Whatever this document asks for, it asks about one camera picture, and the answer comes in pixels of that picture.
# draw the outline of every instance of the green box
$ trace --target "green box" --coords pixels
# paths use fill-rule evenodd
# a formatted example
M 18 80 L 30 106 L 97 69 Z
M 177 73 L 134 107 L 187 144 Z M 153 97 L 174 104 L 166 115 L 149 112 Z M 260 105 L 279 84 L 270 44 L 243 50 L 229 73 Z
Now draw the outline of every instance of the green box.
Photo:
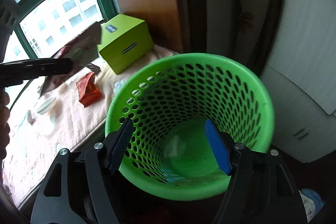
M 119 14 L 101 27 L 100 55 L 119 74 L 154 47 L 146 22 Z

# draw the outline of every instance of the silver bolt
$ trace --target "silver bolt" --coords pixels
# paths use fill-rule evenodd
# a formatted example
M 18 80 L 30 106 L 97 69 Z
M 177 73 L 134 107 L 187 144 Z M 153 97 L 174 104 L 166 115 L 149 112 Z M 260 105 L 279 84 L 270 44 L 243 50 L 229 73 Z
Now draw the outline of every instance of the silver bolt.
M 103 144 L 102 143 L 95 143 L 94 146 L 93 146 L 95 149 L 100 149 L 103 147 Z
M 60 155 L 65 155 L 66 153 L 68 153 L 68 150 L 66 148 L 63 148 L 59 151 Z
M 278 156 L 278 155 L 279 155 L 279 152 L 276 151 L 275 149 L 272 149 L 272 150 L 271 150 L 271 155 L 272 155 L 272 156 Z
M 242 150 L 244 149 L 245 145 L 243 145 L 242 143 L 236 143 L 236 148 L 239 149 L 239 150 Z

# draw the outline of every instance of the bedsheet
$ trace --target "bedsheet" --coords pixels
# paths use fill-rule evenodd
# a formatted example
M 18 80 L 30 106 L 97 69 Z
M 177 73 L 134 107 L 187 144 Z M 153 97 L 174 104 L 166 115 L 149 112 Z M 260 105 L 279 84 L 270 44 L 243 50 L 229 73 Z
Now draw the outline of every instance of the bedsheet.
M 96 77 L 95 84 L 103 98 L 87 108 L 78 101 L 75 82 L 90 72 L 89 69 L 77 73 L 71 84 L 63 83 L 41 98 L 38 98 L 37 89 L 43 83 L 43 78 L 34 80 L 14 105 L 9 119 L 10 143 L 3 161 L 3 185 L 15 205 L 20 206 L 39 185 L 61 148 L 75 151 L 95 135 L 105 122 L 115 95 L 116 82 L 122 79 L 124 82 L 147 64 L 171 55 L 171 51 L 155 45 L 153 50 L 119 75 L 105 61 L 98 60 L 96 64 L 100 66 L 101 73 Z M 52 109 L 55 114 L 54 128 L 50 128 L 49 114 L 36 113 L 38 106 L 51 97 L 57 98 Z M 33 124 L 27 122 L 28 110 L 35 119 Z

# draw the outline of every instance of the label on box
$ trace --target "label on box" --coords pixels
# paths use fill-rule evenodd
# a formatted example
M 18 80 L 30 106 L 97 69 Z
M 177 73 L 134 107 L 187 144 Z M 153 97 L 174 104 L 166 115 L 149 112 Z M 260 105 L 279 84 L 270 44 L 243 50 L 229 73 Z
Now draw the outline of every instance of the label on box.
M 122 51 L 122 54 L 125 54 L 126 52 L 128 52 L 129 50 L 133 49 L 135 46 L 137 45 L 136 42 L 134 42 L 132 45 L 128 46 L 126 49 L 124 49 Z
M 108 30 L 109 32 L 115 32 L 116 30 L 118 30 L 118 28 L 117 27 L 115 27 L 115 26 L 113 26 L 113 25 L 107 25 L 106 27 L 105 27 L 105 29 L 106 30 Z

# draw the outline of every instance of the pink cloth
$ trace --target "pink cloth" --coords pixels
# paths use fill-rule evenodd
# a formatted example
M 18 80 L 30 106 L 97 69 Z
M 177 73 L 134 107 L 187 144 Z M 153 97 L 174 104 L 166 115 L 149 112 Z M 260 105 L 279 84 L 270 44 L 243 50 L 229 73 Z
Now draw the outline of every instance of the pink cloth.
M 129 79 L 147 64 L 171 55 L 173 55 L 171 51 L 155 46 L 119 75 L 104 63 L 101 65 L 101 73 L 95 80 L 103 98 L 87 108 L 78 101 L 78 91 L 71 92 L 65 83 L 45 94 L 36 103 L 36 99 L 28 98 L 31 97 L 32 89 L 36 88 L 32 82 L 13 107 L 9 119 L 11 132 L 10 144 L 7 146 L 7 156 L 4 160 L 4 186 L 14 203 L 19 206 L 43 180 L 56 157 L 58 144 L 58 148 L 66 147 L 74 151 L 95 135 L 97 129 L 105 122 L 114 97 L 115 82 L 123 78 Z M 78 79 L 89 71 L 85 68 L 78 72 Z M 46 136 L 43 133 L 48 131 L 46 124 L 48 116 L 35 114 L 34 105 L 39 105 L 50 97 L 57 98 L 56 105 L 52 109 L 56 113 L 56 125 L 51 134 Z M 27 123 L 24 119 L 28 110 L 31 110 L 33 117 L 36 118 L 33 124 Z

